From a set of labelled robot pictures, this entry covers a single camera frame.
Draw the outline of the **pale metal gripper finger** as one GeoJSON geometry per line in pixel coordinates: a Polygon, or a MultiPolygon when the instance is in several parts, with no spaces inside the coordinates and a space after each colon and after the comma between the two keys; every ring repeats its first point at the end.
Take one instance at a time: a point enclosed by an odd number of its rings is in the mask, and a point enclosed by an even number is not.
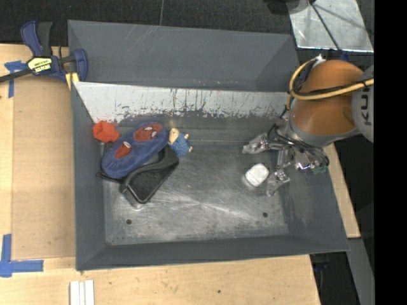
{"type": "Polygon", "coordinates": [[[266,195],[273,196],[282,186],[287,184],[290,178],[287,176],[285,171],[277,170],[270,174],[269,178],[266,180],[266,195]]]}
{"type": "Polygon", "coordinates": [[[259,154],[270,150],[270,140],[266,133],[262,133],[250,140],[242,148],[243,154],[259,154]]]}

